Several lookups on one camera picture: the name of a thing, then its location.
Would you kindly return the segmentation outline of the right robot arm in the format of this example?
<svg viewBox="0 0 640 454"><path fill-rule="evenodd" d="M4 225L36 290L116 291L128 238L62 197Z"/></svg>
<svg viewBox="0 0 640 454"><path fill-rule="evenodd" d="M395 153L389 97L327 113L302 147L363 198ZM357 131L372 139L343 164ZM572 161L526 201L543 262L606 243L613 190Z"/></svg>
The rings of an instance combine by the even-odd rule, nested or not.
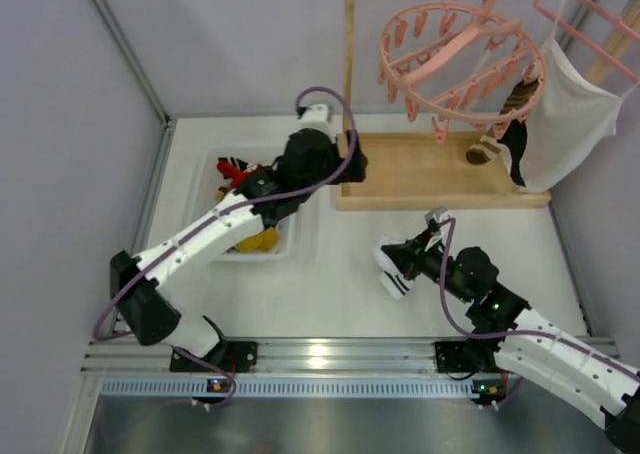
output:
<svg viewBox="0 0 640 454"><path fill-rule="evenodd" d="M466 338L475 355L570 404L621 453L639 450L639 370L566 333L499 280L479 247L449 254L428 230L400 244L400 272L438 284L442 298L468 304Z"/></svg>

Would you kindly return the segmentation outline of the clear plastic bin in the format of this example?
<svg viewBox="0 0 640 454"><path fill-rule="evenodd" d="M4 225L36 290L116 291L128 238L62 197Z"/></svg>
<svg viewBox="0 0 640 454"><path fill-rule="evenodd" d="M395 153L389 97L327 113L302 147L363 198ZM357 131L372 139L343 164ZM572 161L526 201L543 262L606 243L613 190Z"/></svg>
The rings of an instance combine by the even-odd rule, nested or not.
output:
<svg viewBox="0 0 640 454"><path fill-rule="evenodd" d="M225 183L222 175L217 171L216 164L221 157L236 157L247 163L270 165L282 152L281 148L266 144L228 144L213 147L203 154L197 164L193 176L185 214L184 226L189 226L210 211L219 203L216 197L218 189ZM234 247L222 254L218 260L228 262L261 262L275 261L289 255L294 246L297 228L297 215L292 214L281 220L276 229L279 232L279 242L270 252L240 253Z"/></svg>

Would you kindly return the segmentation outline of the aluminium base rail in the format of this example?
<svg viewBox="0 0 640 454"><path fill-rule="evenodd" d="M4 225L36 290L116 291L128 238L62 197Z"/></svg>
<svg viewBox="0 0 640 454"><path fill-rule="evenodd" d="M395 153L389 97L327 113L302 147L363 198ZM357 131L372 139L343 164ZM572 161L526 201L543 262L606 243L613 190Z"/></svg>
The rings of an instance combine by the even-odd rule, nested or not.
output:
<svg viewBox="0 0 640 454"><path fill-rule="evenodd" d="M434 343L460 338L257 338L258 360L249 373L263 375L399 375L436 371ZM133 338L92 341L81 363L83 374L165 374L173 349L143 347Z"/></svg>

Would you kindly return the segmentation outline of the black sock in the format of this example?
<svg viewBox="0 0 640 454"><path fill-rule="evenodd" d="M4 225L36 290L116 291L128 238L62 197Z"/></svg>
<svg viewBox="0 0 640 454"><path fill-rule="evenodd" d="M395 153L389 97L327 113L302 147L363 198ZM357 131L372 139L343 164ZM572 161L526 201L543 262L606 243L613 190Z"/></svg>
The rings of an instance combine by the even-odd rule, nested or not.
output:
<svg viewBox="0 0 640 454"><path fill-rule="evenodd" d="M510 178L519 187L526 186L520 165L527 147L527 139L528 131L526 125L513 120L504 135L498 140Z"/></svg>

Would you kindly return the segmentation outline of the pink clothes hanger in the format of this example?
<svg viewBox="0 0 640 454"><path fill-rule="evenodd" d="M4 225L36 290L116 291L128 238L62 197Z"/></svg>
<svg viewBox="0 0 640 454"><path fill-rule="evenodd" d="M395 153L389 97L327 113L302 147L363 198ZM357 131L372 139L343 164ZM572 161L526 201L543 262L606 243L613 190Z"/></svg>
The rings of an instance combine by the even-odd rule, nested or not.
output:
<svg viewBox="0 0 640 454"><path fill-rule="evenodd" d="M534 0L561 49L588 82L639 85L639 0Z"/></svg>

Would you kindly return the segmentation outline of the right black mount plate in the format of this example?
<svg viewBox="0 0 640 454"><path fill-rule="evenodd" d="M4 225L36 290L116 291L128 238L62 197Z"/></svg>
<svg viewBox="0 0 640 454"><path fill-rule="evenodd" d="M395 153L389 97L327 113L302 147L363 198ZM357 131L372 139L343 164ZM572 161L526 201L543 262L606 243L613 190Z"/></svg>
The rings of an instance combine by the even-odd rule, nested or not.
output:
<svg viewBox="0 0 640 454"><path fill-rule="evenodd" d="M465 350L464 341L438 341L433 347L437 372L441 374L471 373L475 364Z"/></svg>

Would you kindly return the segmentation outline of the wooden clothes rack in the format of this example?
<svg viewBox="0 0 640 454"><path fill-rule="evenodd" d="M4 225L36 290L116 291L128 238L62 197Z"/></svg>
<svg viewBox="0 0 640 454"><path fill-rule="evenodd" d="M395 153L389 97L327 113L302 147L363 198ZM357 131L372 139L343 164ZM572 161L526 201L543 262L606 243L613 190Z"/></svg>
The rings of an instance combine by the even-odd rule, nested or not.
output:
<svg viewBox="0 0 640 454"><path fill-rule="evenodd" d="M432 0L479 4L482 0ZM344 0L345 65L354 65L355 2ZM366 133L360 145L368 157L367 177L338 193L341 210L418 210L539 208L550 201L550 190L535 193L517 186L506 164L494 160L472 166L465 153L483 134L462 122L452 122L444 141L427 133Z"/></svg>

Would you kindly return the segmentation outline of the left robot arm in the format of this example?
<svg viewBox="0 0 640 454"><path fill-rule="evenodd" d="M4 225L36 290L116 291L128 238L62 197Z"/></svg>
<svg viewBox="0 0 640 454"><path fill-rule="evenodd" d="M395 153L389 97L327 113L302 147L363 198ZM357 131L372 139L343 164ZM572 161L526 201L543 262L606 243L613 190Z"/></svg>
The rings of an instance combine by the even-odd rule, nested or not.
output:
<svg viewBox="0 0 640 454"><path fill-rule="evenodd" d="M226 253L294 214L325 185L359 183L367 158L357 130L345 134L348 151L323 132L303 128L289 136L284 152L231 189L200 219L163 243L110 260L111 300L141 346L171 345L196 363L219 363L228 342L206 316L182 313L170 300L167 282Z"/></svg>

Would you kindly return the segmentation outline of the white striped sock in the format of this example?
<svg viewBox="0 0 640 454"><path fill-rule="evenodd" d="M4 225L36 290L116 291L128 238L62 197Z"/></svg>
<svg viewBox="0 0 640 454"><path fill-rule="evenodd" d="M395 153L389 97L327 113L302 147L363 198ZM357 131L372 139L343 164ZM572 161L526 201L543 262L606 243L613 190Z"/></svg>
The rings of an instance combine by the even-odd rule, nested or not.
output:
<svg viewBox="0 0 640 454"><path fill-rule="evenodd" d="M382 250L385 246L399 245L400 241L391 239L386 235L382 235L374 250L374 258L377 265L382 270L379 275L379 281L385 287L387 292L396 300L403 299L412 291L415 281L407 280L400 272L399 268L394 264L391 258Z"/></svg>

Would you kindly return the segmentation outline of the mustard yellow sock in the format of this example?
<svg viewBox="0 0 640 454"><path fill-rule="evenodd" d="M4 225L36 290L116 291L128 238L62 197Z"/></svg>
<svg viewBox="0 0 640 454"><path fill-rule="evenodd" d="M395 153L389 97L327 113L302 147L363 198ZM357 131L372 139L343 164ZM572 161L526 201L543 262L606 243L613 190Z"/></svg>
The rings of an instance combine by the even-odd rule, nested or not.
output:
<svg viewBox="0 0 640 454"><path fill-rule="evenodd" d="M275 227L269 227L260 233L250 236L234 246L240 253L270 252L279 242L279 232Z"/></svg>

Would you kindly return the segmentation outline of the brown striped sock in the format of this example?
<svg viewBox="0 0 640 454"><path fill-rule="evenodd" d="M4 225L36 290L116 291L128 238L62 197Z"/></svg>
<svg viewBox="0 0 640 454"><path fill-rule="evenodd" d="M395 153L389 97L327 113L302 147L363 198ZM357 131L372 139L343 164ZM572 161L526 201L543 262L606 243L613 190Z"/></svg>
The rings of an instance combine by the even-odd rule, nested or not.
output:
<svg viewBox="0 0 640 454"><path fill-rule="evenodd" d="M514 110L521 109L535 93L538 86L538 80L521 80L513 87L499 114L506 115ZM478 142L472 144L465 153L467 163L472 166L478 166L496 160L502 151L499 144L499 137L506 133L511 122L512 120L509 120L507 123L499 123L496 127L492 127L483 134Z"/></svg>

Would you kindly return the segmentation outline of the pink round clip hanger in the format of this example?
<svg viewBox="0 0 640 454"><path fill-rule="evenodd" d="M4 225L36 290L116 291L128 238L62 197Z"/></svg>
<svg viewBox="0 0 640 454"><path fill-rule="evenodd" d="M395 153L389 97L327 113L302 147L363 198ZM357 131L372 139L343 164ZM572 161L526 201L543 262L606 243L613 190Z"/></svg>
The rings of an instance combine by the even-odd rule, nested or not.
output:
<svg viewBox="0 0 640 454"><path fill-rule="evenodd" d="M409 121L431 117L444 141L452 122L480 132L509 120L524 122L541 100L547 82L541 47L520 18L495 10L497 0L419 4L393 16L383 28L378 83L389 102L404 100ZM521 80L539 86L525 106L499 112Z"/></svg>

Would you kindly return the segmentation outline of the white tank top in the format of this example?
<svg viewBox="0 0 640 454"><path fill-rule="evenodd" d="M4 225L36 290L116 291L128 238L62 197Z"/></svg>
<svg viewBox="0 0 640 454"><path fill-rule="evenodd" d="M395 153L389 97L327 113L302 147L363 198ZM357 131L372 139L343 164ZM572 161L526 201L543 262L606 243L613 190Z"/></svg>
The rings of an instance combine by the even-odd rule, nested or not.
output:
<svg viewBox="0 0 640 454"><path fill-rule="evenodd" d="M526 121L527 144L520 161L523 189L551 189L581 165L605 137L616 134L623 104L585 80L558 43L545 45L547 82L544 95Z"/></svg>

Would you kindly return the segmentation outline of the black mount plate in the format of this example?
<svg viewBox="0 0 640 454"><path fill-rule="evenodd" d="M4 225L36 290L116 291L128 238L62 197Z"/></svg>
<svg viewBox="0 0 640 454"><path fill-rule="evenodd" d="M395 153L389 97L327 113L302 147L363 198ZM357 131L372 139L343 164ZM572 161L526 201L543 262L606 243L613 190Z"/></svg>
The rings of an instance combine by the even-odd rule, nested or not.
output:
<svg viewBox="0 0 640 454"><path fill-rule="evenodd" d="M203 362L216 366L230 374L249 373L258 360L258 343L253 341L223 341L202 358ZM210 372L211 369L173 350L170 372Z"/></svg>
<svg viewBox="0 0 640 454"><path fill-rule="evenodd" d="M437 372L441 374L471 373L475 364L465 350L464 341L438 341L433 347Z"/></svg>

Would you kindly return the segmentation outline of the red sock in bin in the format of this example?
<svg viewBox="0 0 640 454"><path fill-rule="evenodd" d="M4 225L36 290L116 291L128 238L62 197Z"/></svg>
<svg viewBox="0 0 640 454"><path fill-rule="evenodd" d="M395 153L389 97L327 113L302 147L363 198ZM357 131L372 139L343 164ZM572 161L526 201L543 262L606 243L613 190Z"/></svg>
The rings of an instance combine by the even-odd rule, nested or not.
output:
<svg viewBox="0 0 640 454"><path fill-rule="evenodd" d="M221 157L218 159L216 168L225 181L220 186L220 190L226 192L247 180L254 172L261 170L263 165L247 163L236 157Z"/></svg>

